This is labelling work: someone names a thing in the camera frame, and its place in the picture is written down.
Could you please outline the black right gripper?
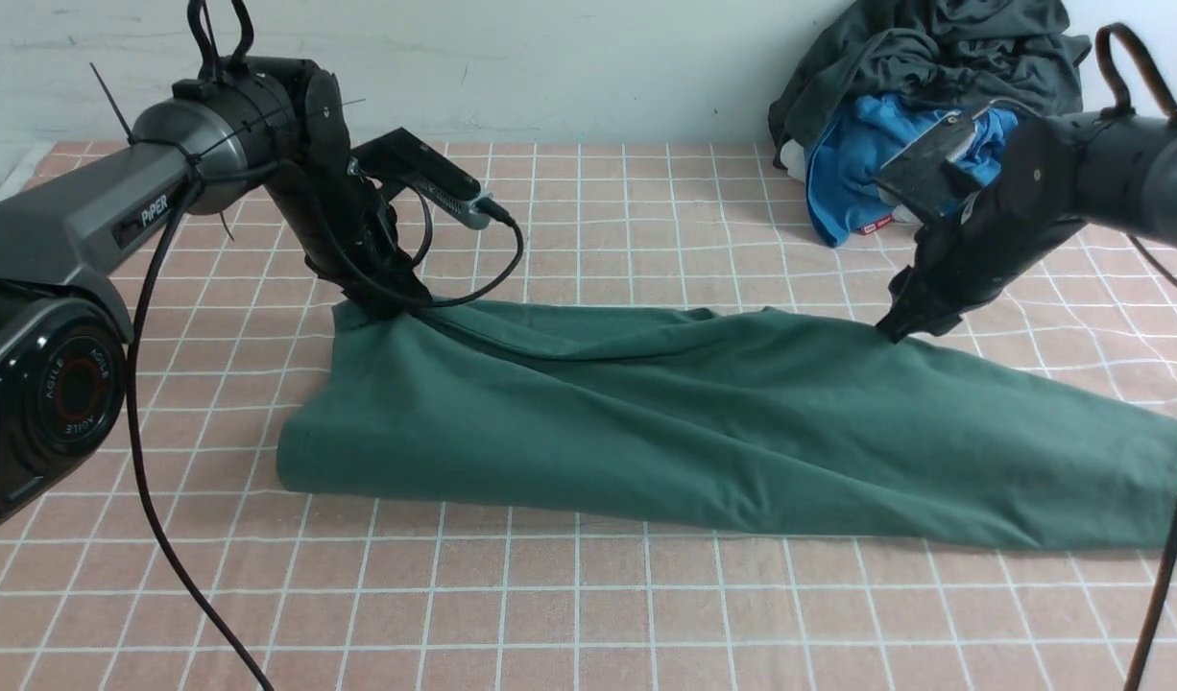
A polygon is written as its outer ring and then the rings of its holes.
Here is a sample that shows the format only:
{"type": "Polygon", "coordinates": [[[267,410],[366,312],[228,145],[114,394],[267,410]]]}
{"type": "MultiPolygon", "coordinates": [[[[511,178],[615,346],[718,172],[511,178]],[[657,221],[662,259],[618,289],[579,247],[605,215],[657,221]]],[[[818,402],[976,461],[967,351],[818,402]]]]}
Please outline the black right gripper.
{"type": "Polygon", "coordinates": [[[890,283],[892,303],[877,323],[890,343],[940,337],[963,315],[995,303],[1009,285],[1084,227],[1079,215],[975,206],[949,226],[923,228],[912,264],[890,283]]]}

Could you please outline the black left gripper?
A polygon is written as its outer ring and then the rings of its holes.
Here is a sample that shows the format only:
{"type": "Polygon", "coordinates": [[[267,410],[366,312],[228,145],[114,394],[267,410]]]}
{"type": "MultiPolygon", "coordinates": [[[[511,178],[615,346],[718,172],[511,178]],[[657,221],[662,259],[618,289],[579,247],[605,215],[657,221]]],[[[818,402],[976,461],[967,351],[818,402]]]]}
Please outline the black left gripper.
{"type": "Polygon", "coordinates": [[[432,306],[412,257],[395,240],[385,198],[347,161],[282,160],[264,187],[298,237],[307,267],[366,314],[390,320],[432,306]]]}

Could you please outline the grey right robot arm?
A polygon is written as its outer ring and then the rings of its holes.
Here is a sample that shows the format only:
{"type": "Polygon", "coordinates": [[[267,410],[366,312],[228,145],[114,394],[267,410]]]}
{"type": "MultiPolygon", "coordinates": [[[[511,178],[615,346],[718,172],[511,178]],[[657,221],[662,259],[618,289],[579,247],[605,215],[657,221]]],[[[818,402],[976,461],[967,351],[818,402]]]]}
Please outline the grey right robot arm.
{"type": "Polygon", "coordinates": [[[912,263],[891,280],[877,323],[891,343],[952,331],[1085,225],[1177,250],[1177,114],[1028,119],[1008,137],[992,182],[955,162],[972,134],[972,117],[949,115],[877,174],[877,187],[920,220],[912,263]]]}

